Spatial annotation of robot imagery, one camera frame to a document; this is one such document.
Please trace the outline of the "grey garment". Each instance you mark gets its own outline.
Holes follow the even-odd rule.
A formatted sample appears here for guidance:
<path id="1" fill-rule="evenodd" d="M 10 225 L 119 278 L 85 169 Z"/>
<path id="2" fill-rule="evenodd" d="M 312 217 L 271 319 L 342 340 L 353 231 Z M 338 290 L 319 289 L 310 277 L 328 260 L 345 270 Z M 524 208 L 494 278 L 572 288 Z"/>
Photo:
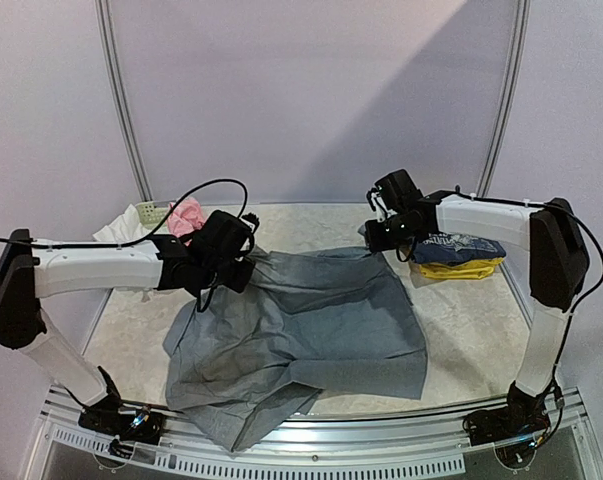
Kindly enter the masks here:
<path id="1" fill-rule="evenodd" d="M 164 342 L 165 400 L 213 442 L 247 449 L 334 393 L 419 399 L 425 336 L 386 257 L 362 246 L 255 249 L 242 293 L 177 313 Z"/>

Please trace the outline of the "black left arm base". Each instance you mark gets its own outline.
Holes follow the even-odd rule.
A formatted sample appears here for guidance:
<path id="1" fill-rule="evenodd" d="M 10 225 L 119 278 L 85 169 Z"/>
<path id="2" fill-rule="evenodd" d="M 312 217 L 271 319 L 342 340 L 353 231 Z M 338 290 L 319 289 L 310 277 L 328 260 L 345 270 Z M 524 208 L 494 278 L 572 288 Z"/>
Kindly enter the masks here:
<path id="1" fill-rule="evenodd" d="M 125 406 L 110 375 L 101 366 L 97 369 L 105 380 L 107 395 L 92 406 L 82 407 L 78 425 L 123 442 L 158 445 L 166 417 L 148 406 Z"/>

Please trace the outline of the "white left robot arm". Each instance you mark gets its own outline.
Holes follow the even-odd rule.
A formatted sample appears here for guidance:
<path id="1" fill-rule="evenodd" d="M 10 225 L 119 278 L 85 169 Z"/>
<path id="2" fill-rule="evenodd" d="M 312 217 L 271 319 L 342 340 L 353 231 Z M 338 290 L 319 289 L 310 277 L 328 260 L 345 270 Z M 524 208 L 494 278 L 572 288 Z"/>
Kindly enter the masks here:
<path id="1" fill-rule="evenodd" d="M 35 239 L 27 229 L 0 237 L 0 345 L 40 366 L 109 434 L 129 426 L 129 412 L 112 397 L 104 373 L 85 359 L 71 331 L 83 315 L 71 301 L 115 289 L 184 290 L 195 298 L 226 284 L 242 289 L 252 270 L 250 230 L 167 234 L 127 242 Z"/>

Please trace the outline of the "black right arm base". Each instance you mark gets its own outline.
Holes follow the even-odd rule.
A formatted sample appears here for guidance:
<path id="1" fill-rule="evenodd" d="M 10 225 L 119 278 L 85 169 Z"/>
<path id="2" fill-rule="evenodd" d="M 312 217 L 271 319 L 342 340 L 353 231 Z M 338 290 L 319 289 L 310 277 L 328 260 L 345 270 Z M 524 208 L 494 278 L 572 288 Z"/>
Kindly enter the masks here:
<path id="1" fill-rule="evenodd" d="M 559 409 L 559 416 L 554 424 L 551 423 L 545 405 L 549 394 L 553 395 L 555 406 Z M 563 391 L 556 380 L 552 380 L 549 386 L 536 396 L 523 392 L 513 382 L 503 407 L 479 409 L 468 414 L 463 418 L 462 428 L 473 446 L 540 432 L 541 436 L 532 443 L 534 448 L 538 448 L 558 430 L 564 407 Z"/>

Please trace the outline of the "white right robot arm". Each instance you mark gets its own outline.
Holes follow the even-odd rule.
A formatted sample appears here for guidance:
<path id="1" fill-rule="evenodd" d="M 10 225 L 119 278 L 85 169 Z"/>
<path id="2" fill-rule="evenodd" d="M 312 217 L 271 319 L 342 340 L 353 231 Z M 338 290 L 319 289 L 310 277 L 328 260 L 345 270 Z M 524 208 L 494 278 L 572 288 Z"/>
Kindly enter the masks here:
<path id="1" fill-rule="evenodd" d="M 514 246 L 528 256 L 531 327 L 514 381 L 530 397 L 551 383 L 568 328 L 569 311 L 590 266 L 589 253 L 570 203 L 480 198 L 440 190 L 414 199 L 393 198 L 374 187 L 366 200 L 376 217 L 365 224 L 371 251 L 396 250 L 432 234 L 462 234 Z"/>

